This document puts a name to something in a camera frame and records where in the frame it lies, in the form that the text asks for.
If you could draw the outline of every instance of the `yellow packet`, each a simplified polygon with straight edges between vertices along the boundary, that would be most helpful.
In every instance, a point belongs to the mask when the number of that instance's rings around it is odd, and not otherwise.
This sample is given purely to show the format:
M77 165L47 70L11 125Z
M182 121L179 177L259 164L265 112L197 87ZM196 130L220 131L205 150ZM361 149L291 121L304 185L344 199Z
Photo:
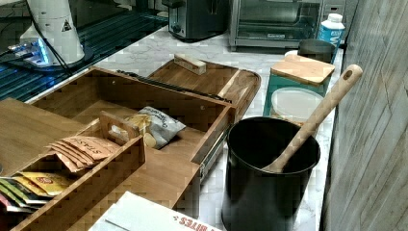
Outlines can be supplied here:
M48 172L19 172L24 177L33 181L49 195L58 195L68 188L74 180L70 180L60 174Z
M25 178L24 176L14 176L13 179L29 189L31 192L35 193L36 195L39 196L46 196L49 197L50 195L47 194L46 191L44 191L42 188L40 188L38 185L34 184L31 182L29 179Z

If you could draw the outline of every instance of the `white container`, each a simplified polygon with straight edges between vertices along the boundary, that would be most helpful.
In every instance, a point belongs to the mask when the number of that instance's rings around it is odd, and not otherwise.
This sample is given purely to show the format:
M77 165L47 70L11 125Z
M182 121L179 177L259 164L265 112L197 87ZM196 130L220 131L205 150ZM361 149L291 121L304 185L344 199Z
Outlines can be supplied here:
M342 40L345 26L342 23L343 17L338 13L330 13L327 20L320 23L318 39L332 43L336 46L335 54Z
M311 90L282 88L276 90L271 97L270 114L302 126L322 99Z

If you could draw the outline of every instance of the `black canister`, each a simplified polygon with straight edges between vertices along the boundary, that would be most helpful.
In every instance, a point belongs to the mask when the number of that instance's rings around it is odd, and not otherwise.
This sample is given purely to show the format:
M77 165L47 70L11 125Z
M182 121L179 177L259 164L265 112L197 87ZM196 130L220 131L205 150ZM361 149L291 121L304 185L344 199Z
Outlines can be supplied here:
M297 55L331 64L336 46L318 39L305 39L299 43Z
M221 211L228 231L293 230L310 173L319 161L318 142L309 138L282 173L261 168L281 154L298 130L270 117L244 119L232 127Z

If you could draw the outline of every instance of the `wooden lid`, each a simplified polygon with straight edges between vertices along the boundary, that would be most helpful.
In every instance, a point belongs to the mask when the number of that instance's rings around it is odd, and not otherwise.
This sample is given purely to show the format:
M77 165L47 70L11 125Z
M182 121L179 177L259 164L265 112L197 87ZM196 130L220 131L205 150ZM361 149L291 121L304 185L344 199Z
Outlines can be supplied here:
M333 73L334 68L332 64L291 54L275 64L270 73L318 87Z

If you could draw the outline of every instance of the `white countertop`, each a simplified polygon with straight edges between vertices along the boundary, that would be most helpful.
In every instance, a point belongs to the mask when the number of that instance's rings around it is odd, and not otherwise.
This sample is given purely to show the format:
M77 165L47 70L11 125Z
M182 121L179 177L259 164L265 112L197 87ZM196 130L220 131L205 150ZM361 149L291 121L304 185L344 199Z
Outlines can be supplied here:
M255 71L262 77L262 83L244 115L244 118L246 118L262 116L270 68L284 57L284 55L265 54L263 48L259 47L254 48L252 52L247 51L247 49L245 49L245 53L240 52L240 50L230 52L227 34L200 42L184 43L174 38L167 31L167 27L164 27L146 38L117 51L109 58L96 64L96 66L110 70L131 71L141 76L148 76L160 66L172 60L174 54L184 53L199 60ZM336 69L332 75L329 88L333 86L340 76L342 56L343 50L339 49L334 63ZM316 139L320 145L320 160L312 171L306 193L301 201L294 225L296 231L319 230L333 120L334 111L319 127ZM219 229L224 229L220 213L224 192L226 154L227 147L224 148L223 155L217 159L207 179L204 180L200 194L200 216L198 219Z

